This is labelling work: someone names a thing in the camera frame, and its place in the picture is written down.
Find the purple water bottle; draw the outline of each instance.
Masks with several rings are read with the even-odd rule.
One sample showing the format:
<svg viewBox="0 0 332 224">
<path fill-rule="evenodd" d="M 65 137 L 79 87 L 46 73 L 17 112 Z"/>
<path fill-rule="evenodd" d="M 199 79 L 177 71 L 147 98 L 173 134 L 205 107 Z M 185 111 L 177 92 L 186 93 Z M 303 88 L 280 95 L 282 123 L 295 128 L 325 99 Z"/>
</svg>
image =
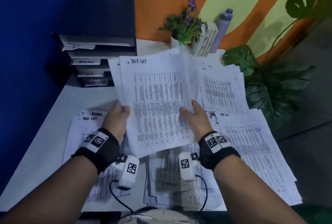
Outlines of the purple water bottle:
<svg viewBox="0 0 332 224">
<path fill-rule="evenodd" d="M 226 30 L 228 26 L 230 25 L 230 21 L 233 17 L 233 9 L 227 8 L 225 12 L 222 12 L 218 19 L 215 21 L 218 27 L 218 33 L 214 39 L 214 42 L 210 48 L 210 53 L 214 54 L 217 52 L 217 49 L 220 45 L 220 42 L 222 41 L 222 38 L 224 37 Z"/>
</svg>

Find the white pot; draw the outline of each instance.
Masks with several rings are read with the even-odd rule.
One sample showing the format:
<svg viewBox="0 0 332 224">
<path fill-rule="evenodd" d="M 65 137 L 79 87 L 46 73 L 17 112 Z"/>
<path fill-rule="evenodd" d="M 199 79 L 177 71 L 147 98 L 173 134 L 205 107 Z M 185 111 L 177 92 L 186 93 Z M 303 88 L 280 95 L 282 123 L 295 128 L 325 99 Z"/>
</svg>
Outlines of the white pot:
<svg viewBox="0 0 332 224">
<path fill-rule="evenodd" d="M 171 36 L 171 48 L 176 48 L 181 46 L 179 45 L 179 41 L 177 39 L 174 39 L 173 36 Z"/>
</svg>

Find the forearm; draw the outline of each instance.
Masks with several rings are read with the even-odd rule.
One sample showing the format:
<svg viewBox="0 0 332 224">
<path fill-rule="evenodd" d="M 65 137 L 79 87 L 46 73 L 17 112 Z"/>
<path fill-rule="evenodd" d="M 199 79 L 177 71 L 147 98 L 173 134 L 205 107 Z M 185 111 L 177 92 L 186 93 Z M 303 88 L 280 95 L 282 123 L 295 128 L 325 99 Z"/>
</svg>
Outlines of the forearm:
<svg viewBox="0 0 332 224">
<path fill-rule="evenodd" d="M 222 160 L 214 176 L 236 223 L 305 223 L 239 157 Z"/>
<path fill-rule="evenodd" d="M 84 156 L 71 158 L 0 223 L 74 223 L 97 177 L 96 167 Z"/>
</svg>

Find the artificial plant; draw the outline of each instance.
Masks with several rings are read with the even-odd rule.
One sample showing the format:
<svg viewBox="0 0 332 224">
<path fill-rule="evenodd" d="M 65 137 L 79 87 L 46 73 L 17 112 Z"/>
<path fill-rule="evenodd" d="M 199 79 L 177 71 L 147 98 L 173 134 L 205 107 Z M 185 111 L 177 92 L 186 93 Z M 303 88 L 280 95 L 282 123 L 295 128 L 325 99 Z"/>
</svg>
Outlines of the artificial plant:
<svg viewBox="0 0 332 224">
<path fill-rule="evenodd" d="M 287 0 L 285 8 L 289 16 L 295 18 L 273 42 L 296 21 L 303 18 L 330 18 L 332 0 Z M 250 109 L 261 109 L 271 128 L 287 123 L 292 114 L 299 110 L 299 94 L 309 84 L 314 66 L 308 66 L 289 59 L 277 58 L 266 62 L 267 56 L 259 64 L 248 45 L 227 50 L 222 59 L 226 65 L 240 67 L 245 78 L 246 99 Z"/>
<path fill-rule="evenodd" d="M 200 18 L 193 16 L 193 12 L 197 9 L 195 0 L 188 0 L 187 6 L 181 13 L 168 15 L 164 25 L 159 30 L 172 32 L 172 37 L 179 41 L 179 45 L 187 45 L 192 42 L 193 36 L 201 33 L 201 25 L 203 22 Z"/>
</svg>

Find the table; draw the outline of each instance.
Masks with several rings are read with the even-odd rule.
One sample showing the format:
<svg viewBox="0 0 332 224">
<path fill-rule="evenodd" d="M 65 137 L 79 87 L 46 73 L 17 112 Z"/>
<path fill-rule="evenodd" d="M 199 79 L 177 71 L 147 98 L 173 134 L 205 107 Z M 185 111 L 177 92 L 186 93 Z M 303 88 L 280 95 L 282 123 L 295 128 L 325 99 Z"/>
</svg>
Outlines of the table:
<svg viewBox="0 0 332 224">
<path fill-rule="evenodd" d="M 167 43 L 137 40 L 138 55 L 154 54 L 167 49 Z M 182 47 L 181 51 L 192 54 L 189 47 Z M 220 57 L 223 53 L 224 50 L 218 49 L 215 54 L 208 54 L 206 60 L 213 66 L 222 66 Z M 0 211 L 8 211 L 61 166 L 72 117 L 78 116 L 85 109 L 108 110 L 112 100 L 118 99 L 114 87 L 79 88 L 75 87 L 75 83 L 75 77 L 71 76 L 48 113 L 0 197 Z M 141 159 L 140 162 L 136 188 L 144 188 L 146 179 L 145 161 Z M 143 195 L 144 190 L 133 190 L 131 195 L 121 197 L 121 201 L 133 210 L 140 209 L 146 206 Z M 83 212 L 126 210 L 115 199 L 102 203 L 89 202 L 82 209 Z"/>
</svg>

